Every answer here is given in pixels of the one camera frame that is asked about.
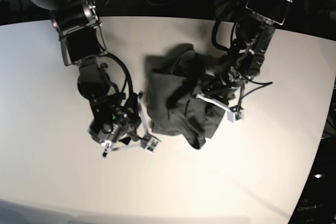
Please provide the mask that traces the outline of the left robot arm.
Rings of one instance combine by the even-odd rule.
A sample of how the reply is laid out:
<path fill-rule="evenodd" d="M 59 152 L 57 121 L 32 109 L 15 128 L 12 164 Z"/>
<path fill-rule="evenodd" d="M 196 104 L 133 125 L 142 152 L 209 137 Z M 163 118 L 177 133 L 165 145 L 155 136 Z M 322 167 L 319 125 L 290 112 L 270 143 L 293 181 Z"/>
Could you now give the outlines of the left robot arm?
<path fill-rule="evenodd" d="M 215 21 L 212 44 L 225 54 L 211 81 L 202 87 L 196 98 L 223 109 L 233 121 L 243 118 L 242 101 L 248 96 L 247 83 L 254 83 L 260 74 L 266 50 L 276 25 L 283 25 L 293 0 L 247 0 L 245 13 L 232 28 L 230 46 L 217 42 L 219 26 L 227 15 L 224 10 Z"/>

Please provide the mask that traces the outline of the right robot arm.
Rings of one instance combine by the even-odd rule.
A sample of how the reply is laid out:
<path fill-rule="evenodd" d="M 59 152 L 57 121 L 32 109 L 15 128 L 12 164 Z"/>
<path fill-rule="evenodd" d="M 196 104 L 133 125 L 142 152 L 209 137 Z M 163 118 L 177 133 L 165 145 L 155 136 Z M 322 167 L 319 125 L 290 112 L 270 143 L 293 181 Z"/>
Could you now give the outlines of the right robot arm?
<path fill-rule="evenodd" d="M 106 50 L 101 21 L 93 0 L 30 0 L 50 12 L 58 33 L 65 66 L 79 69 L 77 87 L 89 101 L 93 121 L 88 132 L 100 144 L 103 156 L 122 149 L 140 147 L 154 152 L 159 140 L 138 127 L 147 123 L 140 93 L 135 93 L 126 65 Z"/>

